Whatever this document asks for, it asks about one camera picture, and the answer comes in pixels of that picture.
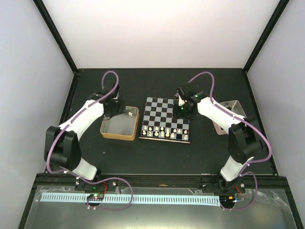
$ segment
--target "white backdrop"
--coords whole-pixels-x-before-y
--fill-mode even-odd
[[[0,53],[0,228],[15,229],[73,72],[32,0],[1,0]]]
[[[305,225],[305,1],[290,1],[266,41],[249,80],[276,167],[288,179]]]
[[[78,68],[242,68],[279,0],[44,0]]]

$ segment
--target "white robotic arm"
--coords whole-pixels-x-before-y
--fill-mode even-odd
[[[44,154],[46,161],[54,139],[59,132],[64,130],[51,153],[50,163],[68,169],[88,180],[93,180],[96,177],[98,169],[82,158],[79,140],[97,118],[102,115],[112,117],[126,111],[123,100],[118,98],[118,90],[111,97],[100,102],[97,101],[107,92],[92,94],[84,106],[69,120],[59,127],[51,126],[48,128]]]
[[[256,154],[262,151],[263,145],[258,135],[235,117],[245,119],[225,107],[204,92],[197,93],[189,83],[182,84],[178,89],[179,105],[174,105],[173,115],[176,118],[192,118],[203,115],[217,123],[229,136],[229,159],[220,170],[224,183],[236,179],[241,170]],[[248,119],[258,125],[255,119]]]
[[[218,107],[215,106],[216,104],[217,106],[231,113],[233,117],[237,116],[239,118],[244,119],[244,116],[230,111],[229,109],[217,103],[215,100],[212,103],[210,97],[202,99],[201,102],[197,104],[199,114],[208,117],[216,124],[218,124],[223,130],[225,130],[227,134],[229,134],[229,128],[233,124],[239,124],[240,121],[221,111]],[[220,174],[224,177],[226,181],[232,181],[238,177],[239,172],[243,169],[245,164],[247,164],[252,159],[253,157],[249,158],[244,164],[241,164],[236,162],[231,156],[229,156],[229,159],[225,163],[224,167],[220,170]]]

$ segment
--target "red wire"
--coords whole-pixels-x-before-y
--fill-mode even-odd
[[[234,188],[237,190],[237,192],[239,192],[240,194],[242,194],[242,196],[244,197],[244,194],[238,189],[238,187],[236,185],[234,185]]]
[[[102,183],[104,185],[104,195],[106,194],[106,191],[107,191],[107,184],[106,183]]]

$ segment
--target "black tabletop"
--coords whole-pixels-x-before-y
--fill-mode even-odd
[[[101,90],[101,79],[108,69],[80,70],[79,80],[68,117],[75,114],[88,96]],[[218,102],[238,100],[247,116],[257,117],[251,92],[242,69],[113,69],[120,78],[120,87],[127,106],[140,110],[137,136],[134,141],[103,138],[102,118],[83,134],[82,157],[105,174],[216,174],[225,165],[228,137],[218,135],[206,117],[190,122],[190,144],[139,139],[142,113],[147,97],[174,98],[176,88],[202,71],[215,76],[214,99]],[[210,91],[209,75],[198,77],[194,85]],[[267,156],[262,152],[256,157]],[[253,164],[247,170],[256,174],[272,174],[270,163]]]

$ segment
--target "chessboard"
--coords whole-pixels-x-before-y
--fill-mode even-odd
[[[174,104],[178,100],[148,97],[139,138],[190,143],[189,120],[173,118]]]

